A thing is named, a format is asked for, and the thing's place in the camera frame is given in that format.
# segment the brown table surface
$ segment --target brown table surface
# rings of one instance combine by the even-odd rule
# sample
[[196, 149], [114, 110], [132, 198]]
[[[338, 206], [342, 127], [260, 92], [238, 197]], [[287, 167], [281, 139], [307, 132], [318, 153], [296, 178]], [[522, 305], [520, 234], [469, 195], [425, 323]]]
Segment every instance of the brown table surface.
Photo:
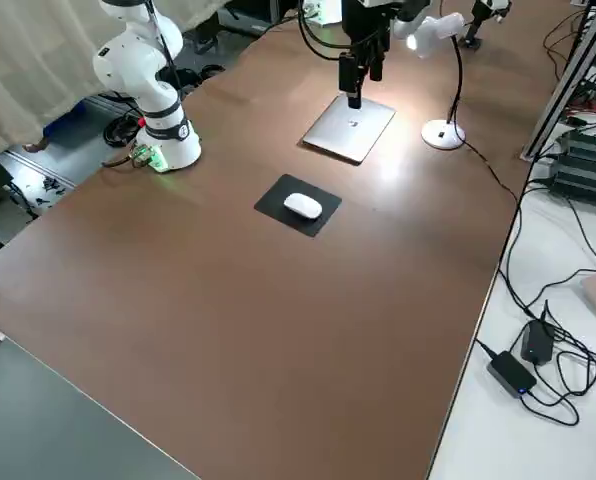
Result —
[[[460, 123], [517, 190], [542, 37], [571, 11], [542, 3], [465, 54]], [[398, 113], [352, 166], [297, 145], [336, 65], [295, 25], [255, 42], [185, 102], [194, 167], [100, 171], [0, 252], [0, 329], [204, 480], [423, 478], [513, 202], [420, 139], [454, 93], [448, 42], [395, 44], [384, 78], [365, 94]], [[253, 209], [284, 173], [343, 198], [316, 238]]]

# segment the curtain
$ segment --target curtain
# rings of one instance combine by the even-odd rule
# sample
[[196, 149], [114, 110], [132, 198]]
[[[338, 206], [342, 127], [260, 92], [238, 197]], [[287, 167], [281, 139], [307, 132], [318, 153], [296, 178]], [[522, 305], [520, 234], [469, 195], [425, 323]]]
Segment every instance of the curtain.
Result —
[[[226, 0], [155, 0], [182, 30]], [[0, 152], [31, 143], [88, 95], [104, 90], [91, 59], [124, 29], [96, 0], [0, 0]]]

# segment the silver laptop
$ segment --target silver laptop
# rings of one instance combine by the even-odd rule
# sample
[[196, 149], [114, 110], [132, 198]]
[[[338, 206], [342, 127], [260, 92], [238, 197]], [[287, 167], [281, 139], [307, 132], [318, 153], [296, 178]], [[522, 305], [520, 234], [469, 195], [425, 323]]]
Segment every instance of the silver laptop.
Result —
[[393, 108], [364, 98], [362, 108], [355, 110], [349, 108], [346, 95], [338, 95], [302, 141], [359, 164], [395, 113]]

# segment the computer mouse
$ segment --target computer mouse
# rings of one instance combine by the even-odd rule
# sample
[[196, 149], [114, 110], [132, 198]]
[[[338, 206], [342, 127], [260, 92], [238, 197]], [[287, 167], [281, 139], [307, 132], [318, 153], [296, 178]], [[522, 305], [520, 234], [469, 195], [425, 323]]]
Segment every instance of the computer mouse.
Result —
[[292, 212], [309, 220], [315, 220], [322, 214], [322, 205], [302, 193], [292, 193], [285, 199], [284, 205]]

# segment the power adapter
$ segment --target power adapter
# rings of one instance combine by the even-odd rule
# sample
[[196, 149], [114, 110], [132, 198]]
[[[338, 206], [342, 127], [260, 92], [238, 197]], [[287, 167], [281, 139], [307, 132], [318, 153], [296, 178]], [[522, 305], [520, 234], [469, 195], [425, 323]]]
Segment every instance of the power adapter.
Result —
[[539, 320], [527, 324], [522, 337], [520, 356], [534, 365], [551, 361], [554, 351], [554, 327]]
[[536, 385], [536, 378], [510, 352], [496, 353], [479, 340], [477, 342], [491, 358], [487, 371], [509, 395], [520, 398]]

